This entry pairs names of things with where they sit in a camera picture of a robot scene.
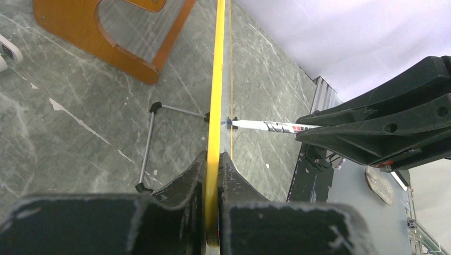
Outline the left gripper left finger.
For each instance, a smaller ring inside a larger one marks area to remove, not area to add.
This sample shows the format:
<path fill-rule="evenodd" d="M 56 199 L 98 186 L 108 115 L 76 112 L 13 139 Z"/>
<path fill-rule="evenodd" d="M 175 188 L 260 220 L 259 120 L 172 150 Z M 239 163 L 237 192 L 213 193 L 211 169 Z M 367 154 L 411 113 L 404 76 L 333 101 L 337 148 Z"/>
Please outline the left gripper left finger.
<path fill-rule="evenodd" d="M 1 223 L 1 254 L 204 254 L 206 155 L 154 192 L 24 197 Z"/>

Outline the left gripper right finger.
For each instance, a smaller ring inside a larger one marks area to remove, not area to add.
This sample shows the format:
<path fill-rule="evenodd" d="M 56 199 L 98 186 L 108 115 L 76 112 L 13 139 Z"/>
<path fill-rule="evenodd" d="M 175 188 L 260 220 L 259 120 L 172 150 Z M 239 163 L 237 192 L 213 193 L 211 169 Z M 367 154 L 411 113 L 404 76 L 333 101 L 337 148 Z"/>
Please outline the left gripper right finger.
<path fill-rule="evenodd" d="M 219 162 L 219 241 L 222 254 L 376 254 L 368 225 L 340 203 L 276 202 Z"/>

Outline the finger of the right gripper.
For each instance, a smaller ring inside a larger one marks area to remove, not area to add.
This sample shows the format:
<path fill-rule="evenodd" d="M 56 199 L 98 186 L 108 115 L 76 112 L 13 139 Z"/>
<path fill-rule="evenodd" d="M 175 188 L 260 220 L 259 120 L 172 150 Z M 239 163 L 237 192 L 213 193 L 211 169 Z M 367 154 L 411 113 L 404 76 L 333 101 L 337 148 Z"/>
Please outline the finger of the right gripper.
<path fill-rule="evenodd" d="M 384 84 L 336 107 L 299 118 L 335 126 L 367 121 L 423 105 L 450 93 L 450 56 L 428 56 Z"/>
<path fill-rule="evenodd" d="M 297 141 L 360 165 L 408 169 L 450 157 L 450 94 L 405 111 L 300 132 Z"/>

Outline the yellow framed whiteboard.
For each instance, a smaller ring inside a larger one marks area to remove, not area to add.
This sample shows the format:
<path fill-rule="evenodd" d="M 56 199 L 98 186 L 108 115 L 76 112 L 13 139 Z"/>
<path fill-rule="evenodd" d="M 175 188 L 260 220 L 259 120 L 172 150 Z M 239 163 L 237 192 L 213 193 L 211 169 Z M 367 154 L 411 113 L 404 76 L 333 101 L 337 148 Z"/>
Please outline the yellow framed whiteboard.
<path fill-rule="evenodd" d="M 148 209 L 136 244 L 145 254 L 202 254 L 221 244 L 222 208 L 228 167 L 233 163 L 231 2 L 218 1 L 207 149 L 186 171 L 158 191 L 145 187 L 140 173 L 136 190 L 149 194 Z"/>

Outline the blue whiteboard marker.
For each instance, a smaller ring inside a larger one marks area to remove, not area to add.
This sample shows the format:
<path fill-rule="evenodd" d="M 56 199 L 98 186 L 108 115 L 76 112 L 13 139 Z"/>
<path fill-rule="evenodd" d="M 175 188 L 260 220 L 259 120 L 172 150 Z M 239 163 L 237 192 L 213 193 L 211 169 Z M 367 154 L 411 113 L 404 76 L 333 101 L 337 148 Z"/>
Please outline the blue whiteboard marker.
<path fill-rule="evenodd" d="M 295 124 L 271 121 L 251 121 L 251 120 L 226 120 L 221 121 L 227 128 L 243 128 L 252 130 L 262 130 L 276 133 L 297 134 L 315 128 L 321 128 L 319 125 Z"/>

